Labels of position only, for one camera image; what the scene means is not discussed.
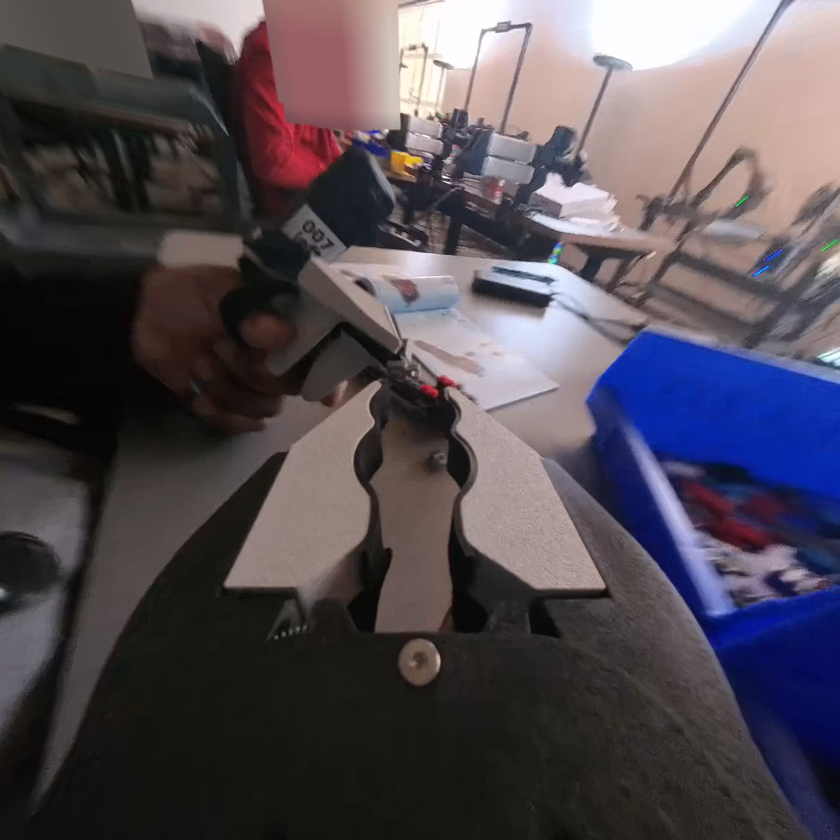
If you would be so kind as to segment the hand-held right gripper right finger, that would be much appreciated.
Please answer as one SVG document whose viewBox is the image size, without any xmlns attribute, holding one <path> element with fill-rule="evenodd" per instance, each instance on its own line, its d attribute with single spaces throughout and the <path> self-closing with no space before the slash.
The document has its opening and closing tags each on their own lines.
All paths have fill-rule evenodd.
<svg viewBox="0 0 840 840">
<path fill-rule="evenodd" d="M 593 597 L 606 593 L 543 459 L 460 391 L 447 471 L 458 487 L 449 541 L 456 592 L 471 597 Z"/>
</svg>

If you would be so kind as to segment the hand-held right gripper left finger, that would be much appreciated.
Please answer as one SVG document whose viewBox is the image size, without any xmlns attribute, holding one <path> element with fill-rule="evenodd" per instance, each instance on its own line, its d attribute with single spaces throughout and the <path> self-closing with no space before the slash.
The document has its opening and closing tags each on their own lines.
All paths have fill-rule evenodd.
<svg viewBox="0 0 840 840">
<path fill-rule="evenodd" d="M 349 604 L 382 587 L 387 548 L 371 482 L 386 416 L 387 389 L 375 381 L 289 449 L 225 590 Z"/>
</svg>

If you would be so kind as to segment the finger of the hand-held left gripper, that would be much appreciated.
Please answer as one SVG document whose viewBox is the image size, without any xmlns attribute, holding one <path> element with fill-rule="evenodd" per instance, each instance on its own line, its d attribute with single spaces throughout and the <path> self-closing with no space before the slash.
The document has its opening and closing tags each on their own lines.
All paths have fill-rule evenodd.
<svg viewBox="0 0 840 840">
<path fill-rule="evenodd" d="M 320 403 L 373 365 L 387 365 L 391 351 L 360 332 L 333 331 L 300 362 L 300 397 Z"/>
<path fill-rule="evenodd" d="M 333 331 L 353 331 L 391 351 L 404 354 L 405 341 L 385 306 L 357 282 L 319 258 L 311 258 L 297 278 L 297 295 L 272 300 L 291 326 L 291 341 L 269 357 L 273 375 L 284 375 Z"/>
</svg>

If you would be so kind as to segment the person's left forearm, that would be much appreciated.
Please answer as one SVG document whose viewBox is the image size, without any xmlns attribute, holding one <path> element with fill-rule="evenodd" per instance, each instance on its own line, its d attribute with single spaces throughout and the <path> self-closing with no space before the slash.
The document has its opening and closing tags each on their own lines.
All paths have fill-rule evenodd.
<svg viewBox="0 0 840 840">
<path fill-rule="evenodd" d="M 2 268 L 2 430 L 108 458 L 137 382 L 141 273 L 26 276 Z"/>
</svg>

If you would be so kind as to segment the grey desk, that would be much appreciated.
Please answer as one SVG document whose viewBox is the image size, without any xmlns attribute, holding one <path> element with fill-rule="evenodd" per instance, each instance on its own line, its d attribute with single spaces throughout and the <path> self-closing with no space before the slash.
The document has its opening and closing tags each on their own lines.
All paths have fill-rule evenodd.
<svg viewBox="0 0 840 840">
<path fill-rule="evenodd" d="M 513 263 L 554 278 L 559 297 L 539 312 L 472 293 L 474 272 L 494 265 L 492 259 L 353 248 L 344 260 L 399 266 L 413 276 L 453 277 L 467 318 L 558 384 L 554 392 L 495 410 L 493 417 L 595 492 L 585 398 L 622 351 L 630 333 L 624 325 L 636 327 L 647 315 L 557 266 Z M 597 329 L 596 319 L 622 325 Z M 55 779 L 110 650 L 156 575 L 268 457 L 287 451 L 327 415 L 320 405 L 288 398 L 265 431 L 236 437 L 205 434 L 187 418 L 139 416 L 126 423 L 81 590 L 37 800 Z M 393 560 L 376 629 L 434 631 L 451 602 L 445 551 L 457 486 L 445 472 L 431 474 L 427 458 L 445 441 L 394 413 L 383 443 L 384 464 L 373 486 Z"/>
</svg>

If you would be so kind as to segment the person's left hand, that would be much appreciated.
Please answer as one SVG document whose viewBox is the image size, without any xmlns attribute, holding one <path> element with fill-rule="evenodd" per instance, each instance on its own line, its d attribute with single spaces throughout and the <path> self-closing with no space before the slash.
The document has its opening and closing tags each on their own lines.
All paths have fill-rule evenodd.
<svg viewBox="0 0 840 840">
<path fill-rule="evenodd" d="M 245 343 L 227 334 L 219 305 L 241 285 L 232 267 L 156 266 L 143 277 L 133 319 L 137 365 L 205 423 L 231 434 L 264 429 L 284 397 L 299 395 L 302 377 L 269 370 L 269 357 L 295 337 L 279 316 L 248 317 L 241 326 Z"/>
</svg>

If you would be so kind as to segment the dark office chair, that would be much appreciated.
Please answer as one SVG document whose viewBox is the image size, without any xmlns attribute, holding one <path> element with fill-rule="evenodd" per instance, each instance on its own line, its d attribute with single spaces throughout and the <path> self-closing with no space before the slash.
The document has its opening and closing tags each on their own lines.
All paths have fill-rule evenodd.
<svg viewBox="0 0 840 840">
<path fill-rule="evenodd" d="M 224 199 L 233 203 L 236 225 L 241 230 L 251 228 L 254 221 L 254 200 L 251 179 L 245 167 L 244 142 L 240 136 L 234 109 L 235 66 L 220 51 L 205 40 L 195 42 L 206 94 L 212 103 L 220 144 L 220 161 Z"/>
</svg>

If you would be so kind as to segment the lego instruction booklet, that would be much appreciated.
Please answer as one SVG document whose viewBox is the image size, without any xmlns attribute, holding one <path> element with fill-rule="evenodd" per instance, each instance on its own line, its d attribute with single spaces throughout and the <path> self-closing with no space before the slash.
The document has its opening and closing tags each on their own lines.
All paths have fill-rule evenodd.
<svg viewBox="0 0 840 840">
<path fill-rule="evenodd" d="M 460 311 L 460 289 L 452 276 L 414 275 L 380 264 L 340 264 L 339 270 L 390 312 L 412 362 L 433 378 L 445 376 L 461 385 L 483 410 L 559 388 Z"/>
</svg>

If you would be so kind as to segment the black flat device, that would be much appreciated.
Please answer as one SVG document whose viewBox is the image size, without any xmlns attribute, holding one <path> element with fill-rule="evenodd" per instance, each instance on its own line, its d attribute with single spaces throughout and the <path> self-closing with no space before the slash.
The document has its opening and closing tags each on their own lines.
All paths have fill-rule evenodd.
<svg viewBox="0 0 840 840">
<path fill-rule="evenodd" d="M 554 300 L 551 277 L 503 266 L 475 271 L 470 288 L 483 297 L 541 310 Z"/>
</svg>

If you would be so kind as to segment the pile of lego pieces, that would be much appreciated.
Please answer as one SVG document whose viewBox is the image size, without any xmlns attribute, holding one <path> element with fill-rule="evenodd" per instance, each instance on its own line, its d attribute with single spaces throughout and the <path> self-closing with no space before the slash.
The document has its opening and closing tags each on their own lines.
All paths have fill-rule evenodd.
<svg viewBox="0 0 840 840">
<path fill-rule="evenodd" d="M 664 454 L 658 464 L 687 515 L 700 557 L 735 608 L 839 583 L 839 502 L 721 462 Z"/>
</svg>

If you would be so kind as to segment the stack of white paper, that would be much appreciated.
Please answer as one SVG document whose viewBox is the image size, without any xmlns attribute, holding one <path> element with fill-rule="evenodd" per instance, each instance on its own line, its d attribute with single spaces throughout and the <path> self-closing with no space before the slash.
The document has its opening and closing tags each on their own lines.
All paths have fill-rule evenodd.
<svg viewBox="0 0 840 840">
<path fill-rule="evenodd" d="M 616 216 L 616 198 L 597 186 L 575 183 L 567 186 L 559 177 L 550 178 L 529 200 L 529 206 L 541 214 L 557 218 L 587 218 L 606 222 Z"/>
</svg>

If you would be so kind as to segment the background work table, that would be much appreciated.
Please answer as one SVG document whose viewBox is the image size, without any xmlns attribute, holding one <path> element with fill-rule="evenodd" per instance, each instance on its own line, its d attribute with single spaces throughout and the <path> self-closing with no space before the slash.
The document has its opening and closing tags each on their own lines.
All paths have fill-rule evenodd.
<svg viewBox="0 0 840 840">
<path fill-rule="evenodd" d="M 546 213 L 521 215 L 519 225 L 533 235 L 554 237 L 563 245 L 571 245 L 586 256 L 580 278 L 594 283 L 608 261 L 616 261 L 612 278 L 606 283 L 609 291 L 617 288 L 622 279 L 644 260 L 664 258 L 677 244 L 671 238 L 651 234 L 621 223 L 575 222 L 552 217 Z"/>
</svg>

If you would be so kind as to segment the storage shelf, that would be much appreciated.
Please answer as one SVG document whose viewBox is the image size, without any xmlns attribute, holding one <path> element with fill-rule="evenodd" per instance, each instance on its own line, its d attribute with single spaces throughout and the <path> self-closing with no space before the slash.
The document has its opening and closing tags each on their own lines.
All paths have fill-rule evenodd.
<svg viewBox="0 0 840 840">
<path fill-rule="evenodd" d="M 143 78 L 2 46 L 2 268 L 107 273 L 169 233 L 237 235 L 197 78 Z"/>
</svg>

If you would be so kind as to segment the person's grey shirt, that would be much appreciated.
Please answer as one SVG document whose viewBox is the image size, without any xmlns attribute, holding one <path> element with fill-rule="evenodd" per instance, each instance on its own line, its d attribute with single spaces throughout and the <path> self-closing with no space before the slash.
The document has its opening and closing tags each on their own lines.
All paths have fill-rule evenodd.
<svg viewBox="0 0 840 840">
<path fill-rule="evenodd" d="M 2 739 L 61 645 L 88 520 L 88 489 L 72 457 L 44 444 L 2 441 Z"/>
</svg>

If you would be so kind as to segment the blue plastic bin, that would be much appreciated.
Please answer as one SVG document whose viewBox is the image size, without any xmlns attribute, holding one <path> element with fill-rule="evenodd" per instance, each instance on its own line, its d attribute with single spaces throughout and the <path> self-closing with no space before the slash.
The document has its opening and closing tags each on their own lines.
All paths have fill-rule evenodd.
<svg viewBox="0 0 840 840">
<path fill-rule="evenodd" d="M 658 464 L 727 463 L 838 499 L 838 373 L 646 329 L 586 403 L 619 522 L 700 625 L 807 831 L 838 838 L 838 586 L 732 606 Z"/>
</svg>

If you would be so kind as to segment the black floor lamp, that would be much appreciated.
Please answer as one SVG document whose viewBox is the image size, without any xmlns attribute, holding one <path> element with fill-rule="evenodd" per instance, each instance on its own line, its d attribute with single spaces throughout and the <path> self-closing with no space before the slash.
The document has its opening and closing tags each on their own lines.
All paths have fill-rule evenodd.
<svg viewBox="0 0 840 840">
<path fill-rule="evenodd" d="M 584 127 L 578 137 L 577 144 L 575 147 L 574 157 L 579 163 L 581 163 L 581 167 L 585 167 L 585 164 L 588 161 L 585 152 L 585 145 L 592 132 L 595 119 L 599 111 L 601 110 L 602 103 L 605 98 L 606 91 L 610 85 L 610 82 L 612 81 L 616 73 L 629 72 L 633 70 L 633 66 L 626 60 L 617 58 L 615 56 L 609 56 L 606 54 L 593 55 L 592 63 L 596 67 L 603 70 L 603 79 L 595 95 L 595 99 L 591 105 L 591 109 L 587 115 L 587 119 L 584 123 Z"/>
</svg>

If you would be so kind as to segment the black tube frame stand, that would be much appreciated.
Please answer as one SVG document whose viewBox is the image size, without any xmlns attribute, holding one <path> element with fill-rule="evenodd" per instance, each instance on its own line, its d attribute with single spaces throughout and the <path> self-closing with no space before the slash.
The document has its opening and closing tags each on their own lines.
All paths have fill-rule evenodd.
<svg viewBox="0 0 840 840">
<path fill-rule="evenodd" d="M 508 121 L 511 112 L 511 107 L 513 103 L 513 99 L 515 98 L 516 92 L 518 90 L 518 85 L 520 81 L 520 76 L 522 73 L 522 66 L 527 55 L 530 39 L 532 35 L 533 24 L 530 22 L 526 23 L 518 23 L 515 24 L 510 20 L 504 20 L 496 23 L 491 27 L 485 27 L 479 31 L 476 53 L 474 56 L 474 60 L 472 63 L 472 67 L 469 73 L 469 81 L 467 84 L 467 90 L 465 95 L 465 103 L 463 106 L 463 110 L 469 110 L 469 104 L 471 101 L 472 92 L 474 90 L 475 81 L 476 81 L 476 74 L 478 71 L 478 66 L 480 63 L 480 55 L 483 46 L 483 42 L 485 37 L 488 35 L 507 35 L 513 32 L 521 31 L 523 33 L 521 47 L 518 54 L 518 61 L 513 72 L 513 76 L 511 79 L 511 84 L 507 93 L 507 98 L 505 100 L 505 105 L 502 110 L 502 115 L 500 118 L 500 124 L 496 128 L 496 132 L 501 135 L 505 135 L 508 129 Z"/>
</svg>

